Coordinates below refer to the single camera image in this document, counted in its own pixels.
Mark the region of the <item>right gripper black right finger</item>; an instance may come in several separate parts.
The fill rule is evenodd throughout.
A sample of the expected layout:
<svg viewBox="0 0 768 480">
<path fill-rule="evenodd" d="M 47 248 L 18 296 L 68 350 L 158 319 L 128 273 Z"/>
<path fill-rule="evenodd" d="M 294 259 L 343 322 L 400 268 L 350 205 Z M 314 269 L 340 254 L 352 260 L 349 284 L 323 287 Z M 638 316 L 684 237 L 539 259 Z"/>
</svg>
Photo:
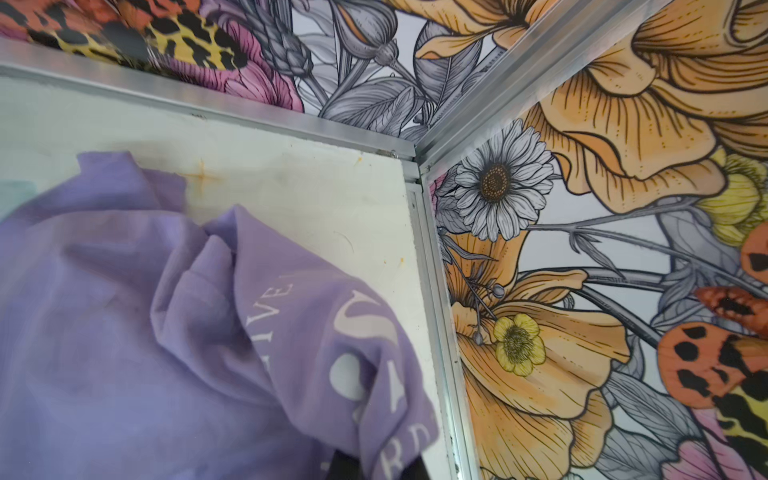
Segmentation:
<svg viewBox="0 0 768 480">
<path fill-rule="evenodd" d="M 403 470 L 400 480 L 430 480 L 429 472 L 421 456 Z"/>
</svg>

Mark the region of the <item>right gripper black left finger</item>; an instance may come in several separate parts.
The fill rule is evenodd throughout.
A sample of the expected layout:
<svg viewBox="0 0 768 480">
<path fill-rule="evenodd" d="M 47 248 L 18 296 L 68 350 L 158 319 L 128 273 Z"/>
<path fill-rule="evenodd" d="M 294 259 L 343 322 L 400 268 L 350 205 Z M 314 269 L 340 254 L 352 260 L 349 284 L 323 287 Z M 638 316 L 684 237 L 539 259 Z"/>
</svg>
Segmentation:
<svg viewBox="0 0 768 480">
<path fill-rule="evenodd" d="M 326 480 L 360 480 L 360 461 L 341 451 L 335 451 Z"/>
</svg>

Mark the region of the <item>purple printed cloth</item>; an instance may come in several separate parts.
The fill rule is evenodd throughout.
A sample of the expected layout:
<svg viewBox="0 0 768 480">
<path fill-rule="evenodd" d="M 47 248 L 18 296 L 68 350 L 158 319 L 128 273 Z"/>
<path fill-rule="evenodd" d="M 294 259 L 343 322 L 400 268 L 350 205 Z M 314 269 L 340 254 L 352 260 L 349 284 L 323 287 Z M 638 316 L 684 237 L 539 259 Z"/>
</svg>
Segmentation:
<svg viewBox="0 0 768 480">
<path fill-rule="evenodd" d="M 400 479 L 438 438 L 365 282 L 245 208 L 199 225 L 127 152 L 1 223 L 5 479 Z"/>
</svg>

